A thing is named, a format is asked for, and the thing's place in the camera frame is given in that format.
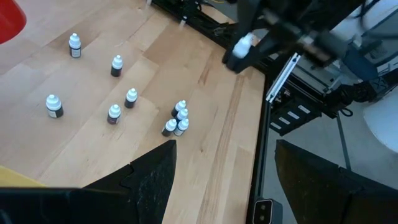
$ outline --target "small bottle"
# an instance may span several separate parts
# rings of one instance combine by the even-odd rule
[[[111,75],[113,77],[119,77],[120,74],[122,73],[122,68],[123,68],[122,56],[117,55],[115,58],[113,58],[112,61]]]
[[[69,54],[73,58],[80,58],[81,56],[80,37],[75,33],[73,33],[69,38]]]
[[[170,119],[168,122],[166,122],[166,125],[163,127],[162,130],[163,136],[169,137],[175,130],[176,126],[177,126],[177,121],[175,119]]]
[[[107,121],[109,124],[117,124],[119,122],[121,110],[119,105],[112,105],[108,111]]]
[[[56,95],[49,95],[45,101],[47,112],[52,118],[59,118],[63,115],[63,108],[60,98]]]
[[[126,94],[126,100],[124,100],[124,106],[127,108],[133,108],[137,101],[137,90],[132,88]]]
[[[188,117],[188,109],[185,108],[185,109],[180,110],[180,112],[178,112],[175,119],[177,120],[177,122],[180,122],[187,117]]]
[[[246,36],[240,38],[238,43],[235,44],[232,54],[229,57],[226,67],[229,68],[230,70],[234,70],[234,67],[236,66],[237,62],[244,58],[250,51],[250,48],[252,46],[252,39],[253,39],[253,34],[248,33]]]
[[[178,123],[177,128],[175,128],[174,134],[176,136],[181,136],[184,133],[184,131],[188,129],[188,126],[189,126],[188,118],[183,119]]]
[[[185,25],[185,23],[187,22],[187,17],[186,16],[183,16],[182,17],[182,20],[181,20],[181,22],[180,22],[180,25],[178,26],[178,28],[179,29],[182,29],[183,27],[184,27],[184,25]]]
[[[176,117],[176,115],[178,114],[178,112],[182,109],[185,109],[185,107],[187,106],[187,102],[185,100],[180,100],[173,108],[172,110],[172,117]]]

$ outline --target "white bottle cap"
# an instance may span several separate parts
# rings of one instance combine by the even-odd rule
[[[56,95],[49,95],[45,101],[45,105],[49,110],[57,111],[61,108],[62,104],[60,98]]]
[[[168,131],[174,131],[175,127],[177,127],[177,121],[175,119],[170,119],[165,125]]]
[[[112,67],[115,69],[121,69],[123,67],[122,56],[117,55],[115,58],[113,58]]]
[[[188,116],[188,109],[185,108],[178,112],[177,119],[179,119],[181,121],[181,120],[187,118],[187,116]]]
[[[111,118],[118,118],[121,114],[120,106],[119,105],[112,105],[109,109],[109,116]]]
[[[138,94],[137,94],[137,90],[135,88],[132,88],[131,90],[129,90],[126,94],[126,99],[130,102],[134,102],[137,100]]]
[[[253,34],[246,34],[246,36],[242,37],[234,46],[232,54],[235,55],[237,58],[244,58],[249,53],[252,42]]]
[[[69,46],[73,49],[79,49],[81,47],[80,37],[77,34],[73,33],[69,37]]]
[[[189,119],[188,119],[188,118],[185,118],[185,119],[183,119],[182,121],[180,121],[180,122],[178,123],[178,128],[179,128],[179,130],[181,130],[181,131],[187,130],[187,129],[188,129],[188,126],[189,126]]]
[[[187,106],[187,102],[185,100],[180,100],[176,105],[175,105],[175,109],[177,111],[180,111],[182,109],[185,109],[185,107]]]

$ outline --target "yellow object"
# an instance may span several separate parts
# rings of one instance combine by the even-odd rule
[[[0,166],[0,187],[45,187],[43,184],[25,177],[13,170]]]

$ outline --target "red object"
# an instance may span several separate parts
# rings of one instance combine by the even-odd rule
[[[0,0],[0,44],[15,37],[26,25],[26,16],[14,0]]]

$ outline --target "wooden table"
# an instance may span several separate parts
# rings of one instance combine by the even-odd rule
[[[243,223],[256,147],[264,75],[240,75],[224,50],[141,0],[18,0],[25,29],[0,45],[0,164],[48,186],[85,186],[145,154],[178,100],[190,127],[177,140],[177,168],[164,223]],[[212,8],[206,13],[227,18]],[[80,35],[82,57],[68,54]],[[124,58],[112,77],[111,61]],[[136,88],[119,124],[109,107]],[[65,115],[49,118],[56,94]]]

